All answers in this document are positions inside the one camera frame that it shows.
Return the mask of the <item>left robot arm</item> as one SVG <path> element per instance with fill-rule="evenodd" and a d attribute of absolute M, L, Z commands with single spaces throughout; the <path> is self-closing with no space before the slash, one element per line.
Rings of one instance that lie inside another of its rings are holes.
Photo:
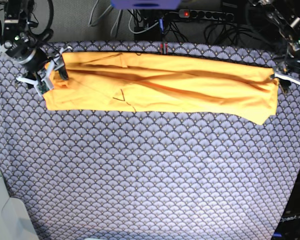
<path fill-rule="evenodd" d="M 248 5 L 260 7 L 286 41 L 283 60 L 273 67 L 271 77 L 279 79 L 285 93 L 292 83 L 300 86 L 300 16 L 293 5 L 288 0 L 250 0 Z"/>

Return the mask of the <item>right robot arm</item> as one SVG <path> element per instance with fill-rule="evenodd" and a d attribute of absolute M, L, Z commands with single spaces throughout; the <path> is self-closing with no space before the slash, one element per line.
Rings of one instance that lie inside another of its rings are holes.
<path fill-rule="evenodd" d="M 51 73 L 57 71 L 62 80 L 69 79 L 62 54 L 66 48 L 47 55 L 42 46 L 53 36 L 51 28 L 54 6 L 48 1 L 49 18 L 46 28 L 40 34 L 32 29 L 38 24 L 31 20 L 35 2 L 33 0 L 6 0 L 3 3 L 4 21 L 0 21 L 0 51 L 13 62 L 23 66 L 26 74 L 16 80 L 34 88 L 42 96 L 54 89 Z"/>

